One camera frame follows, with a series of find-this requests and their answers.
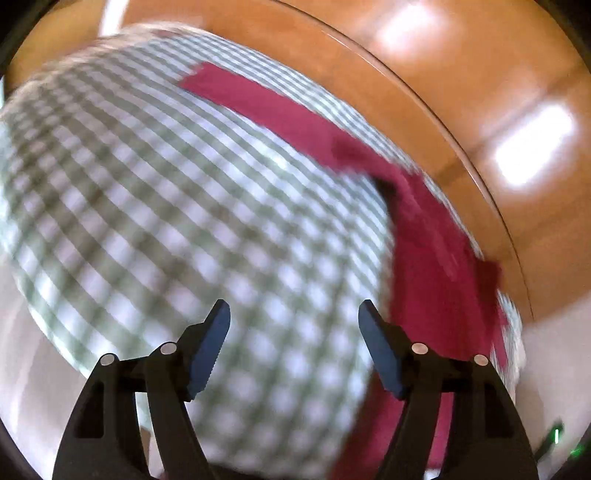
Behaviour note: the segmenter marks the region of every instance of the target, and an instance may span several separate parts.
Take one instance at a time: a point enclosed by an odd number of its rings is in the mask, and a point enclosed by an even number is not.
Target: green and white checkered tablecloth
[[[85,375],[106,352],[131,358],[177,339],[224,298],[232,326],[189,405],[204,452],[321,478],[371,368],[356,312],[379,304],[390,275],[385,203],[369,179],[324,170],[178,88],[200,61],[415,168],[345,102],[256,51],[181,27],[129,33],[52,64],[8,102],[0,238],[35,321]]]

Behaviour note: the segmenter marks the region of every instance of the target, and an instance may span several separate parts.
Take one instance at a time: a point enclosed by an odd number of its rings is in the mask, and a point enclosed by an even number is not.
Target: checkered pattern
[[[205,454],[321,478],[371,368],[356,312],[380,304],[389,275],[385,204],[369,179],[326,171],[176,83],[209,61],[415,166],[303,75],[181,31],[93,47],[15,95],[0,124],[0,238],[35,321],[86,375],[106,352],[130,358],[175,340],[224,298],[232,326],[189,406]]]

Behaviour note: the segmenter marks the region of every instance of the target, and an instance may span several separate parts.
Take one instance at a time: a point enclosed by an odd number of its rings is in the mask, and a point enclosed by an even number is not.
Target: red napkin
[[[386,197],[396,225],[396,246],[389,321],[400,325],[412,341],[426,343],[443,356],[468,360],[488,354],[495,344],[501,359],[506,358],[500,335],[506,319],[496,300],[499,268],[476,258],[421,173],[406,172],[306,107],[210,63],[201,64],[179,86],[268,128],[324,167],[367,174],[391,186]],[[443,460],[452,400],[446,394],[441,401],[429,458],[432,468]],[[331,477],[373,478],[401,412],[402,402],[374,378]]]

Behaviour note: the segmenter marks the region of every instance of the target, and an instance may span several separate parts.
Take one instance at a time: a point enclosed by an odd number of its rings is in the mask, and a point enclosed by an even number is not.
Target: red cloth
[[[468,360],[493,344],[504,356],[496,300],[498,266],[476,258],[466,235],[426,187],[422,174],[389,163],[362,141],[306,107],[256,82],[202,64],[179,86],[268,128],[301,153],[334,171],[355,171],[394,187],[387,199],[396,225],[390,321],[440,355]],[[441,401],[430,467],[441,465],[452,397]],[[363,480],[377,472],[402,412],[402,402],[376,378],[332,478]]]

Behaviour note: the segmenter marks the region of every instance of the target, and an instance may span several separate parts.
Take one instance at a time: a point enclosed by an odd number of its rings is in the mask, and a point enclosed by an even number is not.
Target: silver screw
[[[424,343],[414,343],[412,345],[411,349],[417,355],[424,355],[425,353],[427,353],[429,351],[429,347],[427,345],[425,345]]]
[[[163,355],[171,355],[177,351],[177,344],[174,342],[167,342],[160,347],[160,353]]]
[[[488,358],[481,354],[475,355],[474,363],[476,365],[480,365],[481,367],[485,367],[488,365]]]
[[[100,357],[100,364],[106,367],[115,361],[115,356],[112,353],[106,353]]]

